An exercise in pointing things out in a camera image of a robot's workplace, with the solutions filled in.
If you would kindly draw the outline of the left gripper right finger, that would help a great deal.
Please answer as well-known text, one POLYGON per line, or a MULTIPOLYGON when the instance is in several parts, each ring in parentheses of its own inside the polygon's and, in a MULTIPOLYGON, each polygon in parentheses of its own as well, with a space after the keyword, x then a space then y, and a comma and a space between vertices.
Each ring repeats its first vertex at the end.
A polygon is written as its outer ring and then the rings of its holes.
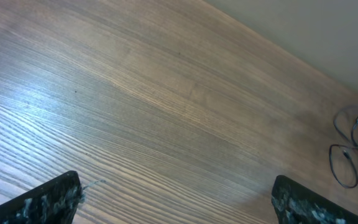
POLYGON ((275 179, 272 205, 280 224, 358 224, 358 215, 285 175, 278 175, 275 179))

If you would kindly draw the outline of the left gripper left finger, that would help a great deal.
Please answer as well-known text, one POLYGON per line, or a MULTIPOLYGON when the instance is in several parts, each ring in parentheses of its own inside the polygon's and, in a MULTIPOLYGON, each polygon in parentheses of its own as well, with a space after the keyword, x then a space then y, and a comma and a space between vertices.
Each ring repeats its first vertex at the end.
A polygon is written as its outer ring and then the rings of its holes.
POLYGON ((0 223, 71 224, 83 201, 78 173, 68 171, 0 205, 0 223))

